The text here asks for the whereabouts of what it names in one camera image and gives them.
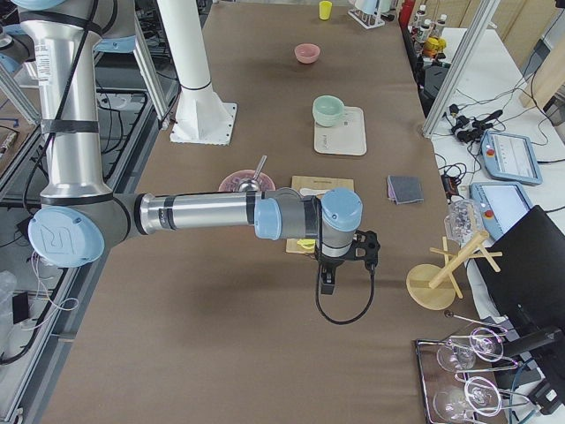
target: pink bowl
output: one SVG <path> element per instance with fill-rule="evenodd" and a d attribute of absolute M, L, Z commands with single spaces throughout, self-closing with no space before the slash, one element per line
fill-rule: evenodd
<path fill-rule="evenodd" d="M 320 56 L 320 48 L 315 44 L 298 44 L 294 55 L 301 64 L 313 64 Z"/>
<path fill-rule="evenodd" d="M 218 191 L 236 192 L 237 188 L 239 187 L 239 181 L 241 181 L 243 178 L 252 178 L 254 174 L 254 170 L 239 170 L 237 172 L 234 172 L 222 181 L 220 188 L 218 188 Z M 262 192 L 265 192 L 267 190 L 275 190 L 275 183 L 268 175 L 261 172 L 261 174 L 259 174 L 259 178 L 257 179 L 259 180 L 259 187 Z"/>

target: white desk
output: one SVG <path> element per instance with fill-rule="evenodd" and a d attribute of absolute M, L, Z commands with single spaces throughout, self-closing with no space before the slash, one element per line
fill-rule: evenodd
<path fill-rule="evenodd" d="M 455 54 L 456 47 L 462 40 L 464 31 L 461 28 L 445 29 L 443 35 L 448 42 L 448 47 L 445 51 L 448 58 L 453 57 Z M 476 101 L 493 99 L 496 95 L 512 89 L 521 77 L 522 74 L 518 71 L 498 34 L 494 30 L 487 30 L 478 46 L 477 53 L 470 61 L 469 67 L 463 75 L 451 103 L 456 103 L 460 106 L 474 103 L 472 99 L 465 95 L 472 97 Z M 523 82 L 519 87 L 525 88 L 525 83 Z M 479 117 L 482 114 L 486 116 L 495 110 L 504 108 L 504 113 L 501 116 L 501 121 L 504 121 L 525 111 L 519 100 L 520 94 L 520 91 L 515 91 L 513 96 L 504 95 L 500 99 L 487 104 L 474 104 L 465 108 L 461 113 L 466 117 Z M 547 137 L 547 144 L 545 146 L 534 146 L 537 159 L 539 161 L 551 161 L 565 158 L 565 145 L 563 145 L 559 135 L 557 135 L 548 120 L 545 120 L 539 126 L 542 120 L 544 120 L 544 116 L 539 110 L 528 110 L 520 117 L 505 122 L 505 132 L 526 135 L 530 137 L 532 142 L 543 144 L 546 143 L 546 139 L 540 132 L 540 128 Z M 450 134 L 450 129 L 451 125 L 447 119 L 443 119 L 441 124 L 438 125 L 435 131 L 437 135 L 432 137 L 435 152 L 445 157 L 448 163 L 465 163 L 469 170 L 473 170 L 474 160 L 467 152 L 466 145 L 451 135 L 445 135 Z M 477 153 L 478 148 L 479 145 L 474 146 L 473 152 Z M 437 157 L 437 162 L 438 166 L 445 164 L 439 157 Z M 545 210 L 565 205 L 565 190 L 563 189 L 565 184 L 565 163 L 540 165 L 540 167 L 544 179 L 543 184 L 524 186 L 531 201 L 534 204 L 539 204 Z M 484 169 L 477 172 L 474 177 L 466 175 L 463 178 L 462 185 L 459 187 L 461 195 L 467 197 L 467 185 L 471 182 L 489 180 L 491 179 Z M 554 212 L 550 216 L 557 226 L 565 232 L 565 210 Z M 473 261 L 468 268 L 468 277 L 478 314 L 483 318 L 499 315 L 488 297 L 485 283 Z M 528 393 L 535 384 L 524 385 L 519 391 Z M 529 410 L 530 408 L 517 408 L 516 413 L 522 419 Z M 550 416 L 536 414 L 528 422 L 531 424 L 561 424 L 565 422 L 565 406 L 560 406 Z"/>

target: computer monitor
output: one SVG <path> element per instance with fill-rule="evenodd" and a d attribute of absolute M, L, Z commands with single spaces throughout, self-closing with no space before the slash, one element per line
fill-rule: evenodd
<path fill-rule="evenodd" d="M 477 260 L 478 269 L 518 335 L 528 340 L 551 327 L 565 332 L 565 236 L 546 212 L 533 207 L 488 250 L 502 252 L 496 258 L 501 272 L 486 260 Z M 547 340 L 530 353 L 565 403 L 565 340 Z"/>

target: mint green bowl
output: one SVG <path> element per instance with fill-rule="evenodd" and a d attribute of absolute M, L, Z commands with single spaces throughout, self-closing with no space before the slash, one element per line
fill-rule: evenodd
<path fill-rule="evenodd" d="M 312 114 L 314 121 L 321 126 L 334 126 L 343 118 L 345 106 L 332 95 L 322 95 L 314 100 Z"/>

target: plastic bottle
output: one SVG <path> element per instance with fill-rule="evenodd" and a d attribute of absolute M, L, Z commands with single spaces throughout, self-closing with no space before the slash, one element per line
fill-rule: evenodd
<path fill-rule="evenodd" d="M 430 19 L 426 19 L 420 28 L 418 28 L 418 33 L 416 34 L 416 42 L 423 44 L 426 42 L 427 38 L 430 36 L 432 32 L 432 21 Z"/>
<path fill-rule="evenodd" d="M 424 16 L 426 15 L 426 5 L 421 4 L 420 8 L 414 13 L 414 20 L 412 21 L 412 30 L 411 33 L 413 35 L 418 33 L 418 30 L 422 23 L 424 22 Z"/>
<path fill-rule="evenodd" d="M 404 0 L 403 8 L 400 10 L 400 15 L 398 17 L 398 25 L 400 25 L 400 27 L 408 27 L 408 22 L 410 22 L 410 16 L 412 16 L 415 3 L 416 0 Z"/>
<path fill-rule="evenodd" d="M 443 34 L 443 28 L 445 28 L 445 22 L 447 19 L 448 15 L 440 15 L 440 18 L 437 20 L 435 26 L 433 27 L 432 34 L 430 35 L 431 37 L 437 38 L 438 40 L 441 38 L 441 35 Z"/>

